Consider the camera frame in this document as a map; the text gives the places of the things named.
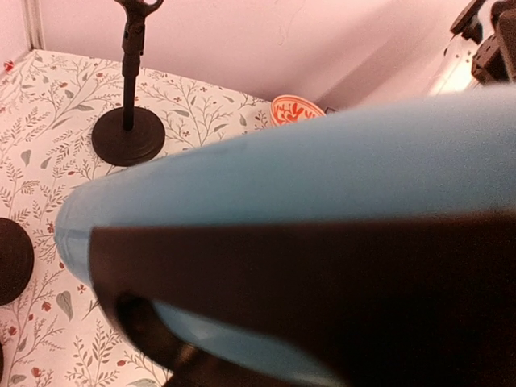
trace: table surface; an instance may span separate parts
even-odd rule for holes
[[[119,62],[56,52],[30,52],[0,80],[0,217],[22,225],[35,248],[29,286],[0,307],[1,387],[154,387],[171,375],[111,330],[53,241],[74,187],[121,169],[94,154],[90,136],[122,92]],[[266,101],[150,69],[138,77],[136,105],[165,125],[159,156],[261,131],[270,121]]]

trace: orange plate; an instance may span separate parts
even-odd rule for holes
[[[271,117],[276,126],[323,117],[324,115],[324,112],[318,106],[295,95],[280,95],[274,98],[273,103],[271,103]]]

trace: table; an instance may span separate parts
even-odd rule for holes
[[[29,286],[0,307],[1,387],[154,387],[171,375],[110,328],[53,241],[70,192],[122,169],[100,160],[90,138],[122,92],[120,63],[38,50],[0,80],[0,217],[23,226],[35,248]],[[165,125],[159,156],[261,131],[270,121],[266,101],[151,69],[140,73],[135,103]]]

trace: orange and white dish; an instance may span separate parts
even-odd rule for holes
[[[295,95],[280,95],[271,103],[271,117],[276,126],[315,119],[324,115],[317,105]]]

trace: gray leaf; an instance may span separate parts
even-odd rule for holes
[[[213,132],[214,133],[217,133],[218,131],[220,131],[223,127],[226,127],[227,124],[226,123],[221,123],[220,125],[218,125],[214,130]]]
[[[25,346],[27,345],[27,337],[22,340],[22,342],[18,346],[18,351],[22,352],[25,349]]]
[[[48,162],[50,159],[51,157],[47,158],[43,163],[41,163],[41,169],[46,169],[48,167]]]
[[[67,119],[62,119],[61,121],[59,121],[58,123],[56,123],[56,124],[52,127],[52,129],[55,129],[55,128],[57,128],[57,127],[61,126],[62,124],[64,124],[64,123],[65,123],[66,121],[68,121],[69,119],[70,119],[70,117],[68,117]]]
[[[135,387],[155,387],[158,384],[153,379],[140,379],[139,381],[133,381],[128,385],[134,385]]]
[[[68,320],[73,318],[72,296],[69,291],[59,293],[56,297],[57,305],[66,313]]]
[[[10,377],[10,382],[13,385],[17,385],[18,383],[21,383],[25,379],[27,379],[27,377],[25,375],[13,375],[12,377]]]
[[[184,110],[172,110],[175,113],[178,113],[179,115],[182,115],[183,117],[189,117],[190,113],[188,111]]]
[[[90,111],[90,110],[93,110],[94,108],[91,106],[87,106],[87,105],[77,105],[73,109],[77,109],[80,111]]]
[[[31,153],[32,153],[32,151],[30,149],[28,151],[25,151],[25,152],[22,153],[22,160],[25,163],[26,167],[31,162]]]

